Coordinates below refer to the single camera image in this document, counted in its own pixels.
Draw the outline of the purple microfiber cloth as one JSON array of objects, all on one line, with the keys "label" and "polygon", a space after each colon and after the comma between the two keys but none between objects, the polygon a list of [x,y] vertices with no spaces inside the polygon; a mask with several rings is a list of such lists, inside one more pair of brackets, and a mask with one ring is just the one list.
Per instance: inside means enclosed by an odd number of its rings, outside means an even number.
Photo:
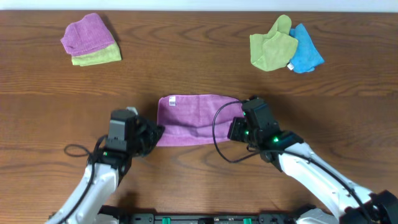
[{"label": "purple microfiber cloth", "polygon": [[157,124],[165,131],[159,147],[212,144],[228,140],[230,124],[243,111],[237,99],[221,95],[169,95],[158,102]]}]

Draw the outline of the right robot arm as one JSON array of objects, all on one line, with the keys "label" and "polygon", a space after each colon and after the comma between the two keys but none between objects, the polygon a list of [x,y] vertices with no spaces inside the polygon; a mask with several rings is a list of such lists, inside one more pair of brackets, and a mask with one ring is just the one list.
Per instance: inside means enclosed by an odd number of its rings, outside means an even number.
[{"label": "right robot arm", "polygon": [[241,104],[243,117],[233,119],[230,140],[245,142],[255,156],[304,185],[339,223],[397,223],[394,194],[375,194],[332,168],[299,135],[281,130],[263,99]]}]

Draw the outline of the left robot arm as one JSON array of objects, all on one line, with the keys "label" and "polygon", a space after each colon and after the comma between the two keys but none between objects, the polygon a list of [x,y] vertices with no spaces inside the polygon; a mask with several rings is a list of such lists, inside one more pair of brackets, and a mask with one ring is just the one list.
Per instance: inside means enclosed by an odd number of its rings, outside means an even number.
[{"label": "left robot arm", "polygon": [[112,111],[108,134],[97,140],[92,152],[87,152],[79,184],[47,223],[129,223],[129,215],[104,203],[119,187],[132,159],[151,153],[164,131],[163,126],[140,116],[134,107]]}]

